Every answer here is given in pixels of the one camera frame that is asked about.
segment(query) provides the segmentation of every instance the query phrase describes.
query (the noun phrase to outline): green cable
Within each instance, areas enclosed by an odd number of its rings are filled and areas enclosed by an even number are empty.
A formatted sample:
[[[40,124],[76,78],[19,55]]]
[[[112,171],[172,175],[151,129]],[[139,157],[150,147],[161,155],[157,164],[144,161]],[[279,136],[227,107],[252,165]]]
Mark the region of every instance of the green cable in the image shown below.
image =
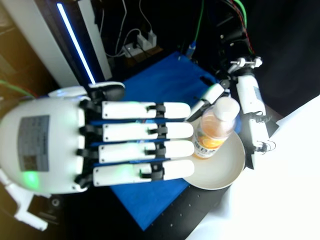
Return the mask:
[[[196,33],[195,33],[195,38],[194,41],[196,42],[198,39],[198,35],[199,35],[199,30],[200,30],[200,25],[201,25],[201,20],[202,20],[202,15],[204,13],[204,7],[205,7],[205,0],[202,0],[201,3],[201,12],[200,12],[200,16],[199,16],[199,20],[198,20],[198,27],[196,29]]]
[[[243,14],[243,18],[244,18],[244,26],[245,28],[247,28],[247,12],[245,9],[245,6],[242,4],[242,2],[240,0],[234,0],[241,8],[242,10],[242,14]]]
[[[14,91],[16,91],[16,92],[18,92],[18,93],[21,93],[21,94],[23,94],[23,95],[32,97],[32,98],[34,98],[34,99],[36,98],[36,97],[33,96],[31,93],[23,90],[22,88],[20,88],[20,87],[18,87],[18,86],[11,85],[10,83],[8,83],[8,82],[6,82],[6,81],[4,81],[4,80],[2,80],[2,79],[0,79],[0,85],[1,85],[1,84],[5,85],[8,89],[12,89],[12,90],[14,90]]]

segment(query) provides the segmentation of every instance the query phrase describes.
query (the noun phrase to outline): bottle label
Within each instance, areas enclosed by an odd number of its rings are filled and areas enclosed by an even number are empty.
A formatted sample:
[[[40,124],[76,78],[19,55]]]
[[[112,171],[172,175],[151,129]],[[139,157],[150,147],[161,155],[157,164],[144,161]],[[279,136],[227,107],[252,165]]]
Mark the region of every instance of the bottle label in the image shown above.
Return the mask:
[[[201,128],[198,128],[192,138],[194,154],[200,158],[210,158],[226,140],[227,137],[223,139],[209,137],[202,131]]]

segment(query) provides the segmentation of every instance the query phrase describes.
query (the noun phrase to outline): back of robotic hand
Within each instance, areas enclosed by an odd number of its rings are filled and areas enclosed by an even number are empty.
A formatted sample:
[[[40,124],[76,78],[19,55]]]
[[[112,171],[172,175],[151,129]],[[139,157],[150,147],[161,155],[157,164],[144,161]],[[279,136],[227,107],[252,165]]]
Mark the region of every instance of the back of robotic hand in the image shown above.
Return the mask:
[[[173,121],[188,117],[190,107],[118,101],[124,89],[117,82],[96,84],[87,96],[73,87],[13,109],[0,126],[1,174],[43,194],[192,175],[194,165],[183,157],[194,146],[183,139],[193,127]]]

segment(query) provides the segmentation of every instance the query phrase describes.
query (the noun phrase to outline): white plate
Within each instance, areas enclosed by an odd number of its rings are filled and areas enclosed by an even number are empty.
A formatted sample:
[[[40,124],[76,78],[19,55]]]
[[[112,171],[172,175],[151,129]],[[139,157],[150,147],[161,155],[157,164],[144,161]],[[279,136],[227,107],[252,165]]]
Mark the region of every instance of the white plate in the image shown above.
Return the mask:
[[[192,122],[194,128],[199,119]],[[191,185],[205,190],[218,190],[231,185],[245,167],[246,155],[239,136],[233,132],[220,149],[208,159],[185,157],[194,163],[194,173],[185,177]]]

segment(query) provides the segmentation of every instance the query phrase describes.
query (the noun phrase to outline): white cable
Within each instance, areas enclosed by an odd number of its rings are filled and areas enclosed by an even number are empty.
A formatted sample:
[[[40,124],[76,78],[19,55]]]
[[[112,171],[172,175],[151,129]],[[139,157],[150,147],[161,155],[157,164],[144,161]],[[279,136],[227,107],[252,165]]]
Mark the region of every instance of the white cable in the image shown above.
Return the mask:
[[[147,17],[144,15],[144,13],[142,12],[141,10],[141,0],[139,0],[139,9],[140,9],[140,12],[142,14],[142,16],[144,17],[144,19],[148,22],[148,24],[150,25],[150,32],[152,33],[152,26],[151,26],[151,23],[149,22],[149,20],[147,19]]]
[[[102,28],[104,26],[104,20],[105,20],[105,10],[102,8],[102,19],[101,19],[101,25],[100,25],[100,35],[102,32]]]
[[[125,53],[124,53],[124,52],[121,53],[121,51],[123,50],[124,46],[126,45],[126,41],[127,41],[127,38],[128,38],[128,36],[129,36],[129,34],[132,33],[133,31],[138,31],[139,34],[141,34],[141,30],[140,30],[139,28],[133,28],[133,29],[131,29],[131,30],[126,34],[125,39],[124,39],[124,42],[123,42],[123,45],[122,45],[119,53],[116,54],[116,55],[109,55],[108,53],[105,53],[105,55],[107,55],[107,56],[110,57],[110,58],[117,58],[117,57],[121,57],[121,56],[125,55]]]
[[[116,55],[118,55],[120,53],[120,52],[117,53],[118,45],[119,45],[119,41],[120,41],[120,37],[121,37],[121,33],[122,33],[122,28],[124,27],[125,19],[126,19],[126,16],[127,16],[127,7],[126,7],[125,0],[122,0],[122,3],[123,3],[123,7],[124,7],[124,16],[123,16],[123,19],[122,19],[118,40],[116,41],[116,45],[115,45],[115,51],[114,52],[115,52]]]

